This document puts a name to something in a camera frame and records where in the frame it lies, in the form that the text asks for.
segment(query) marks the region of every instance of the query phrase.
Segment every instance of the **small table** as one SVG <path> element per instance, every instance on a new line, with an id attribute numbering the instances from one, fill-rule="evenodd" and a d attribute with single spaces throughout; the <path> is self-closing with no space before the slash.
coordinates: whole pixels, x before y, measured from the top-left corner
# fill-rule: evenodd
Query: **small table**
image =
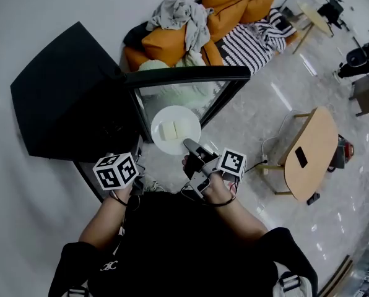
<path id="1" fill-rule="evenodd" d="M 283 170 L 290 191 L 277 195 L 293 195 L 306 202 L 321 184 L 337 148 L 339 133 L 329 110 L 320 106 L 294 118 L 307 118 L 300 132 L 278 161 L 278 166 L 258 165 L 258 168 Z"/>
<path id="2" fill-rule="evenodd" d="M 293 54 L 295 54 L 299 49 L 299 47 L 301 47 L 301 45 L 303 44 L 303 42 L 305 41 L 305 39 L 307 38 L 308 34 L 311 32 L 314 26 L 317 26 L 322 32 L 329 35 L 330 37 L 332 36 L 332 32 L 329 25 L 326 23 L 325 19 L 322 17 L 322 15 L 318 13 L 317 10 L 314 10 L 306 3 L 299 4 L 298 6 L 302 10 L 303 14 L 305 14 L 309 18 L 311 24 L 307 32 L 304 34 L 304 37 L 300 40 Z"/>
<path id="3" fill-rule="evenodd" d="M 352 83 L 354 94 L 349 100 L 356 99 L 362 112 L 356 116 L 364 116 L 369 113 L 369 74 Z"/>

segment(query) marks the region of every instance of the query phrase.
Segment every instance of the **wooden side table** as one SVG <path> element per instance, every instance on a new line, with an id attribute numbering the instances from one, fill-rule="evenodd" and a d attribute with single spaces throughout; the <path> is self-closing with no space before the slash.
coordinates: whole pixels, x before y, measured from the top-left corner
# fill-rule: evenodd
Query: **wooden side table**
<path id="1" fill-rule="evenodd" d="M 278 161 L 277 166 L 258 165 L 258 168 L 283 170 L 288 192 L 277 195 L 293 196 L 306 202 L 321 184 L 337 148 L 339 133 L 329 110 L 320 106 L 294 118 L 307 118 L 300 132 Z"/>

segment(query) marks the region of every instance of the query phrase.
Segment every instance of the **white plate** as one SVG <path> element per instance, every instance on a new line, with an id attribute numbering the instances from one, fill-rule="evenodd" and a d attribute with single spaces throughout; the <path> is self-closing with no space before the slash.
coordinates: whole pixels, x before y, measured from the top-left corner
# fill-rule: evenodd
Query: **white plate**
<path id="1" fill-rule="evenodd" d="M 189 135 L 182 139 L 165 141 L 162 137 L 160 124 L 179 119 L 187 119 L 189 122 Z M 188 149 L 183 144 L 184 139 L 199 141 L 201 137 L 201 125 L 197 116 L 184 106 L 168 106 L 160 110 L 154 117 L 151 127 L 152 138 L 156 146 L 163 152 L 171 155 L 183 155 L 188 153 Z"/>

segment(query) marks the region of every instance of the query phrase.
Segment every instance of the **black and white striped cushion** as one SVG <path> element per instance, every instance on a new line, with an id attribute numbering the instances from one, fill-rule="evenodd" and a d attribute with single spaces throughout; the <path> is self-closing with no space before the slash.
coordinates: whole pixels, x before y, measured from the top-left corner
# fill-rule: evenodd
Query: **black and white striped cushion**
<path id="1" fill-rule="evenodd" d="M 224 65 L 247 66 L 251 75 L 264 67 L 275 51 L 283 52 L 286 48 L 285 38 L 296 32 L 276 9 L 271 9 L 266 19 L 254 25 L 261 37 L 256 37 L 247 24 L 238 24 L 216 43 Z"/>

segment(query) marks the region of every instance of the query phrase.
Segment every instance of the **power strip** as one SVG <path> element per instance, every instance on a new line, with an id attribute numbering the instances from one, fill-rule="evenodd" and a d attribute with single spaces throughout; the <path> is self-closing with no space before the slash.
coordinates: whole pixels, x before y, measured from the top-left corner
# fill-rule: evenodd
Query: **power strip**
<path id="1" fill-rule="evenodd" d="M 262 161 L 267 161 L 266 164 L 269 163 L 269 160 L 268 160 L 268 157 L 267 157 L 267 154 L 263 154 L 261 155 L 261 160 Z M 269 174 L 269 170 L 267 168 L 263 168 L 263 175 L 268 175 Z"/>

